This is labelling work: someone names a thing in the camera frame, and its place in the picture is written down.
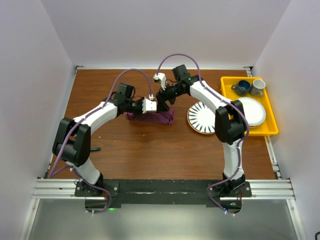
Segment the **purple cloth napkin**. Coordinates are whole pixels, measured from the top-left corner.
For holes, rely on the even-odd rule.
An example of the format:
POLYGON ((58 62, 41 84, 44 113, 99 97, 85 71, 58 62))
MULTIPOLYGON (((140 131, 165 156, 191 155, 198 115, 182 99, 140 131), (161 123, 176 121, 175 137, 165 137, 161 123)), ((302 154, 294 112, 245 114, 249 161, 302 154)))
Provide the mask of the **purple cloth napkin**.
POLYGON ((154 124, 171 125, 174 123, 175 111, 170 109, 163 112, 150 112, 146 114, 134 115, 133 113, 126 113, 125 117, 129 121, 138 121, 154 124))

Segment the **gold spoon green handle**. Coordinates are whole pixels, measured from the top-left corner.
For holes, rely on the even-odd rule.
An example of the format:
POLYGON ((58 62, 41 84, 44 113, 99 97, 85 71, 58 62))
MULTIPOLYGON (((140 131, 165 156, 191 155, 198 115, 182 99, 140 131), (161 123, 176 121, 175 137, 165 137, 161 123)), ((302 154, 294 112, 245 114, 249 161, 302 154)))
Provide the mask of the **gold spoon green handle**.
POLYGON ((91 149, 90 149, 90 152, 98 152, 98 151, 100 151, 100 150, 101 150, 100 147, 94 147, 94 148, 91 148, 91 149))

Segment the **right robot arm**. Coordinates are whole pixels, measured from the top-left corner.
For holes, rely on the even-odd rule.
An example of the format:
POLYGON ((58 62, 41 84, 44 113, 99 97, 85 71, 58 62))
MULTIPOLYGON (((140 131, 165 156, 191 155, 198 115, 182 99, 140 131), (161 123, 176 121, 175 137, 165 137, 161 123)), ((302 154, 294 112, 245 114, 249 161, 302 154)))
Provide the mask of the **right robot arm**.
POLYGON ((224 170, 223 179, 210 185, 208 190, 219 188, 227 196, 235 196, 246 181, 242 166, 242 145, 249 135, 249 125, 243 104, 217 93, 203 80, 200 73, 192 76, 185 65, 175 67, 172 73, 175 79, 173 85, 169 85, 166 75, 159 71, 153 76, 154 82, 161 85, 161 90, 156 94, 158 111, 168 111, 167 103, 174 104, 177 97, 187 94, 214 112, 215 135, 223 145, 224 170))

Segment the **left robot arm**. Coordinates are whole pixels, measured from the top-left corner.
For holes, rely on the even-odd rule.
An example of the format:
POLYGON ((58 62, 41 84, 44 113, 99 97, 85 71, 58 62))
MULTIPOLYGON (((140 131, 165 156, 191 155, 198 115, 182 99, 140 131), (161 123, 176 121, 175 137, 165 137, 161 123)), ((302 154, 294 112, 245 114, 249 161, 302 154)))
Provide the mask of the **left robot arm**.
POLYGON ((84 181, 84 187, 90 195, 107 195, 103 174, 90 160, 91 135, 124 113, 140 116, 157 109, 152 94, 134 100, 134 91, 134 86, 121 83, 117 91, 112 91, 92 110, 75 118, 65 117, 59 122, 52 146, 56 161, 49 174, 50 178, 57 174, 54 170, 59 160, 62 160, 84 181))

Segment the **blue striped white plate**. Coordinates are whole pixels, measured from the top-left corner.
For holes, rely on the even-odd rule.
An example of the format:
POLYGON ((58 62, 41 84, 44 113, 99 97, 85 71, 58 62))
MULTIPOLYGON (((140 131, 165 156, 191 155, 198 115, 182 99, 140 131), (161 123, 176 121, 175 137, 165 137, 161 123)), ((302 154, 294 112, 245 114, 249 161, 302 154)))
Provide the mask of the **blue striped white plate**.
POLYGON ((187 112, 191 128, 203 135, 215 134, 215 114, 201 101, 192 105, 187 112))

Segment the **blue grey bowl cup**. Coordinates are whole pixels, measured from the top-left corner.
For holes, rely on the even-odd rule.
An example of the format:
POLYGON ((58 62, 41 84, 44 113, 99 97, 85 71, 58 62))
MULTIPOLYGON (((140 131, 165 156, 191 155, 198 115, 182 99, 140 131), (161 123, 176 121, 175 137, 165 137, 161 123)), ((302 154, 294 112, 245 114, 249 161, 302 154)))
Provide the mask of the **blue grey bowl cup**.
POLYGON ((251 84, 244 79, 231 86, 231 90, 233 90, 238 96, 245 96, 250 92, 250 89, 251 84))

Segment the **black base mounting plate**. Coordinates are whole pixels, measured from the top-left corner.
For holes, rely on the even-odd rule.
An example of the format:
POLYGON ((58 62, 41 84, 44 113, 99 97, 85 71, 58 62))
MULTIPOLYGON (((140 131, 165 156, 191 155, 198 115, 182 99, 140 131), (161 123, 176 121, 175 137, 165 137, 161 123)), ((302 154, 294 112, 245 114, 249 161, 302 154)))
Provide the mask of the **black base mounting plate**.
POLYGON ((103 188, 95 189, 84 182, 74 182, 76 197, 85 198, 87 210, 111 209, 123 205, 203 205, 208 208, 222 206, 224 210, 238 213, 243 198, 252 196, 248 181, 237 188, 216 180, 194 179, 104 179, 103 188))

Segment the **white grey mug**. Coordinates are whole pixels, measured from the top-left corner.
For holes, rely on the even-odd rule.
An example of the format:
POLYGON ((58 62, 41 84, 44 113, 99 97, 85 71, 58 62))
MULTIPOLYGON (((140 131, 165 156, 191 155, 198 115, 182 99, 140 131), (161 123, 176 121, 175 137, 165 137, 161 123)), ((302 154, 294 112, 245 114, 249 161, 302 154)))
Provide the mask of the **white grey mug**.
POLYGON ((266 87, 266 83, 262 79, 255 79, 252 82, 249 94, 251 96, 260 98, 264 94, 263 91, 264 91, 265 87, 266 87))

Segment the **white plate in tray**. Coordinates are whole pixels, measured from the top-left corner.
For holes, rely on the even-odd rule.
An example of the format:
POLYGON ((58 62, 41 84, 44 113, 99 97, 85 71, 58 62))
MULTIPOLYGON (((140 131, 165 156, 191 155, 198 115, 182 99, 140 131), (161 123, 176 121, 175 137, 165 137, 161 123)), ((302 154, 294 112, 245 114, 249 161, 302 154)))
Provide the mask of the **white plate in tray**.
POLYGON ((266 110, 257 100, 250 97, 240 97, 245 118, 250 127, 258 127, 266 120, 266 110))

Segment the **yellow plastic tray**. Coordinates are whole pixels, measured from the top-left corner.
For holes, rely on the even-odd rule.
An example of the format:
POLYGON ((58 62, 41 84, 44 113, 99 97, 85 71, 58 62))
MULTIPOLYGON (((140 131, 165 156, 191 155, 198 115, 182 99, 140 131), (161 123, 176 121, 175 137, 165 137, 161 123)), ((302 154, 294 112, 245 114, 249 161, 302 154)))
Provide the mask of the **yellow plastic tray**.
POLYGON ((249 93, 244 96, 237 95, 233 90, 231 90, 232 85, 237 84, 240 80, 246 80, 250 84, 253 83, 255 79, 261 79, 255 78, 255 77, 231 77, 231 76, 223 76, 220 79, 221 82, 221 91, 222 95, 232 101, 236 101, 239 98, 242 97, 249 97, 257 100, 259 103, 261 103, 266 111, 266 119, 265 121, 258 127, 250 127, 249 135, 250 136, 270 136, 270 135, 276 135, 279 133, 276 119, 272 110, 271 103, 268 98, 268 94, 266 90, 263 90, 263 96, 262 97, 256 97, 252 96, 249 93))

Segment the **aluminium frame rail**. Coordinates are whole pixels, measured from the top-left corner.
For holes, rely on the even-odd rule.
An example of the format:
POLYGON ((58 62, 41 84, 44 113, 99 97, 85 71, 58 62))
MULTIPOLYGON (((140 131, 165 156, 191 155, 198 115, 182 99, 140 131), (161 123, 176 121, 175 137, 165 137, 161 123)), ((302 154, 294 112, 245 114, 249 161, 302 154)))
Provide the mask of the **aluminium frame rail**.
MULTIPOLYGON (((195 99, 183 95, 170 125, 129 121, 120 116, 93 134, 101 151, 92 156, 107 179, 216 180, 224 170, 223 146, 187 123, 195 99)), ((303 240, 305 234, 290 180, 275 179, 270 145, 250 137, 243 167, 251 197, 236 215, 205 205, 125 204, 86 212, 75 196, 76 177, 38 179, 22 239, 29 240, 303 240)))

